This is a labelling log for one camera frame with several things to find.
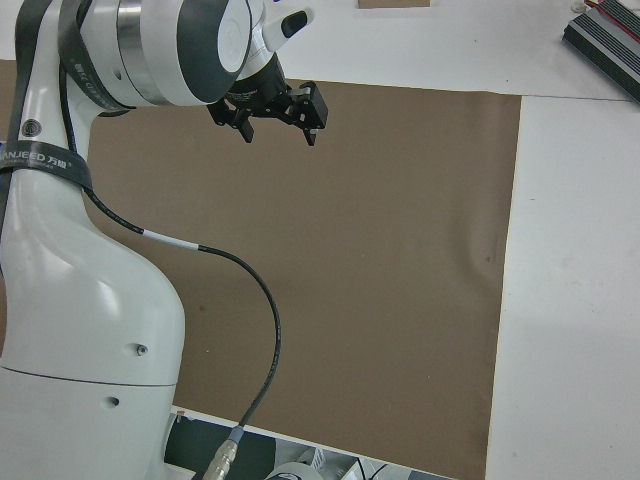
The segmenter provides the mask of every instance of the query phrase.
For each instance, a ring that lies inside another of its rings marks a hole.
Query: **brown mat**
[[[0,136],[13,64],[0,63]],[[520,98],[323,84],[329,127],[204,108],[94,126],[96,192],[145,228],[239,254],[283,320],[279,374],[253,425],[465,480],[484,478]],[[175,403],[239,419],[270,362],[272,320],[239,268],[110,235],[172,280],[187,314]]]

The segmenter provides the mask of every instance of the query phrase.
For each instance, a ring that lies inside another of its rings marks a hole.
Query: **metal band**
[[[107,91],[96,72],[87,50],[78,22],[80,7],[84,0],[62,0],[58,22],[58,51],[64,69],[84,94],[107,111],[130,110],[118,102]]]
[[[142,49],[140,15],[142,0],[120,0],[118,6],[118,45],[124,68],[134,88],[147,102],[169,105],[153,80]]]
[[[0,172],[28,168],[51,173],[92,190],[91,173],[84,159],[50,143],[20,140],[0,150]]]

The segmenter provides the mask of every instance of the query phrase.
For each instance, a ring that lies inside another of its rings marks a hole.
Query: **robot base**
[[[0,368],[2,478],[190,480],[193,472],[163,462],[174,390]]]

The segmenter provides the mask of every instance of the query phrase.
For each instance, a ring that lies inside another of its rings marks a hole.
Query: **white device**
[[[79,185],[46,168],[70,169],[59,153],[71,147],[69,124],[87,158],[99,114],[220,106],[241,82],[263,82],[276,49],[312,18],[266,0],[24,1],[13,138],[2,154],[31,165],[10,177],[0,244],[2,480],[192,478],[163,461],[184,339],[180,299],[149,261],[91,224]],[[82,54],[74,25],[86,58],[72,58]],[[226,123],[237,126],[235,117]]]

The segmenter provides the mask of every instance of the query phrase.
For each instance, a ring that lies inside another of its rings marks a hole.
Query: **cable connector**
[[[216,451],[209,468],[205,472],[202,480],[224,480],[238,452],[238,443],[244,434],[242,427],[235,427],[231,430],[229,438],[226,439]]]

